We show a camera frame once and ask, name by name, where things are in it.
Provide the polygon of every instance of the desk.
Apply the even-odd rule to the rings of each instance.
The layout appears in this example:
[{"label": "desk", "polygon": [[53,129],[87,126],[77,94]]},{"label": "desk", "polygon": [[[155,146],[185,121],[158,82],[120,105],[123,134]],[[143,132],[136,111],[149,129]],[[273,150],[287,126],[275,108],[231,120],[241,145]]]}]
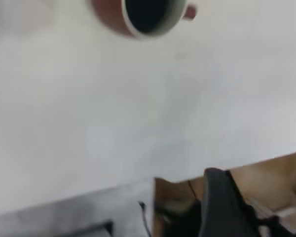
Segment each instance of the desk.
[{"label": "desk", "polygon": [[296,0],[195,0],[136,41],[84,0],[0,0],[0,213],[296,151]]}]

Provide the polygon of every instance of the dark object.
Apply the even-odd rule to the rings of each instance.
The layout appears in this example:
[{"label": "dark object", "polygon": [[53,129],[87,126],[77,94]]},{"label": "dark object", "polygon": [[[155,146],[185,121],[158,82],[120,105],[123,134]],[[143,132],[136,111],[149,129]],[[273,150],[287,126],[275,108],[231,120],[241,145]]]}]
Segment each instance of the dark object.
[{"label": "dark object", "polygon": [[272,237],[294,237],[273,216],[257,218],[247,205],[229,171],[210,168],[205,171],[202,202],[202,227],[199,237],[260,237],[259,227],[267,226]]},{"label": "dark object", "polygon": [[113,222],[107,221],[103,224],[95,224],[89,227],[76,230],[69,234],[60,235],[57,237],[85,237],[86,235],[96,234],[98,231],[107,231],[110,236],[113,236]]},{"label": "dark object", "polygon": [[155,211],[167,218],[164,237],[197,237],[201,228],[201,202],[197,199],[183,213],[171,211],[155,203]]},{"label": "dark object", "polygon": [[164,19],[169,0],[126,0],[128,17],[134,27],[142,32],[153,31]]}]

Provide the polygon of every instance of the mug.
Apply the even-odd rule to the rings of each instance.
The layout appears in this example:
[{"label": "mug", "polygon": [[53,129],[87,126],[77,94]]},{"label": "mug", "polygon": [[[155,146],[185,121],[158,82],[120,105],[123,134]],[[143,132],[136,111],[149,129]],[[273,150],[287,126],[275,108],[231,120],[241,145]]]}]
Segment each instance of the mug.
[{"label": "mug", "polygon": [[91,0],[102,22],[123,35],[147,39],[159,37],[181,19],[196,17],[188,0]]}]

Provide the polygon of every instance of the black cable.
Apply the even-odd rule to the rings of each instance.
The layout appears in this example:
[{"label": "black cable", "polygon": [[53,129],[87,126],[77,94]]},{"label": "black cable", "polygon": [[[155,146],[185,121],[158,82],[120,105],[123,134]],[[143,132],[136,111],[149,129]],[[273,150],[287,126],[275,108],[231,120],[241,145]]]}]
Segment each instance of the black cable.
[{"label": "black cable", "polygon": [[143,223],[147,232],[148,237],[152,237],[148,224],[147,224],[147,219],[146,219],[146,204],[144,204],[142,201],[139,202],[139,206],[142,208],[142,215],[143,215]]},{"label": "black cable", "polygon": [[195,193],[195,191],[194,191],[194,188],[193,188],[193,186],[192,186],[192,184],[191,184],[191,181],[188,181],[187,183],[188,183],[189,187],[191,188],[191,191],[192,191],[194,197],[197,198],[196,193]]}]

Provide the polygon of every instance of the coffee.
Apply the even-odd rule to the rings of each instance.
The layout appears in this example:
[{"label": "coffee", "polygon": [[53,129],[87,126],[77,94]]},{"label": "coffee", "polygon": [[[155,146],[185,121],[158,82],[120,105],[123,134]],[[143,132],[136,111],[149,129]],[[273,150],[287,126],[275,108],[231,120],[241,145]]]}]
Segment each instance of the coffee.
[{"label": "coffee", "polygon": [[126,0],[128,17],[134,27],[147,34],[164,19],[171,0]]}]

